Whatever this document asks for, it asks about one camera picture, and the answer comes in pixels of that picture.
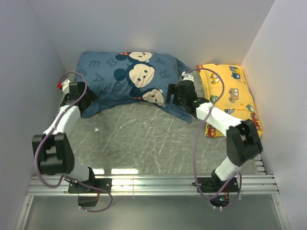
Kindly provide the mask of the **blue cartoon mouse pillowcase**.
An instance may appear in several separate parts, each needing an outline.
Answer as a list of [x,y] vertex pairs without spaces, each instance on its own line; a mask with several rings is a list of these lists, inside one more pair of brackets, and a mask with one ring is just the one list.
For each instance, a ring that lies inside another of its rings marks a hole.
[[148,102],[187,123],[181,106],[166,103],[169,84],[190,68],[174,56],[151,52],[90,52],[80,55],[75,81],[85,81],[97,99],[84,111],[89,118],[117,105]]

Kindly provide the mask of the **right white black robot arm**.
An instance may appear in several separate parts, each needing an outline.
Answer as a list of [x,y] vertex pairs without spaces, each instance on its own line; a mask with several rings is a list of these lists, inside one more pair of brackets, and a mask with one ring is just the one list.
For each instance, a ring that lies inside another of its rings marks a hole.
[[215,107],[209,100],[198,97],[194,83],[182,80],[169,84],[166,102],[181,105],[193,117],[205,121],[226,137],[226,158],[211,173],[209,181],[201,183],[221,192],[228,186],[228,180],[239,172],[241,166],[263,150],[256,126],[251,119],[241,120]]

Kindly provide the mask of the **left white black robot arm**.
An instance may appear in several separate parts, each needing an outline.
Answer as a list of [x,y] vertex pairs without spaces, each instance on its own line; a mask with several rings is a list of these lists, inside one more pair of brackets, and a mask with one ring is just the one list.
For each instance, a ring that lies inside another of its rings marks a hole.
[[60,182],[48,184],[43,175],[60,175],[61,180],[67,178],[80,183],[80,188],[90,193],[97,185],[93,169],[75,160],[68,134],[97,96],[85,82],[63,83],[61,89],[65,96],[55,120],[43,134],[32,138],[35,171],[46,186],[58,187]]

